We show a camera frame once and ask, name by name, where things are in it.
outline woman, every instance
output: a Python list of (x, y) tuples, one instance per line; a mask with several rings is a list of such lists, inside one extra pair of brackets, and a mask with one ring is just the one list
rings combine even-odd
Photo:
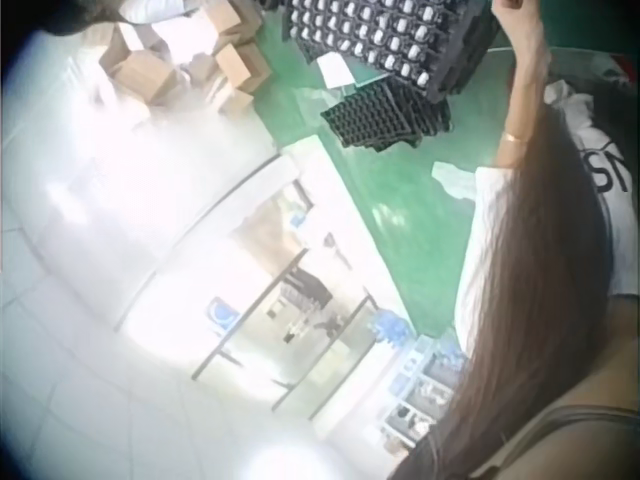
[(631, 179), (615, 146), (584, 148), (544, 107), (539, 0), (520, 4), (493, 2), (517, 67), (495, 168), (476, 172), (456, 312), (469, 366), (392, 480), (640, 473)]

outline bracelet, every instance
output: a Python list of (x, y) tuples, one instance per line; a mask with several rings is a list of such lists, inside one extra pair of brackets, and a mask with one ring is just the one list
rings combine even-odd
[(502, 138), (505, 139), (507, 142), (519, 143), (519, 144), (527, 143), (525, 140), (522, 140), (521, 138), (515, 137), (515, 136), (511, 135), (508, 132), (502, 132)]

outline long brown hair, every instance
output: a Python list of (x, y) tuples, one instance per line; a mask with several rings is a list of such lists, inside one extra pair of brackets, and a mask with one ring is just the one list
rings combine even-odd
[(603, 209), (562, 118), (540, 116), (502, 192), (475, 349), (451, 406), (392, 480), (466, 478), (585, 378), (611, 279)]

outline bag strap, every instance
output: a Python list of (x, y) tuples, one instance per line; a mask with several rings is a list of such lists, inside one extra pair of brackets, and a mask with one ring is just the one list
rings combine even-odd
[(595, 406), (558, 407), (549, 411), (532, 430), (516, 443), (500, 465), (499, 470), (513, 465), (516, 460), (552, 433), (580, 422), (607, 422), (640, 429), (640, 416), (638, 412), (633, 410)]

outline pile of cardboard boxes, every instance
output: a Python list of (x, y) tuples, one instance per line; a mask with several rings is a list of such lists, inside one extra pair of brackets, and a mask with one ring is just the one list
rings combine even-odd
[(184, 32), (176, 37), (181, 42), (200, 32), (197, 53), (187, 63), (175, 64), (171, 52), (176, 40), (163, 38), (154, 25), (97, 25), (85, 32), (85, 44), (106, 45), (100, 66), (118, 91), (145, 105), (166, 105), (194, 89), (227, 114), (251, 104), (251, 94), (271, 74), (252, 41), (262, 25), (252, 0), (216, 0), (175, 22)]

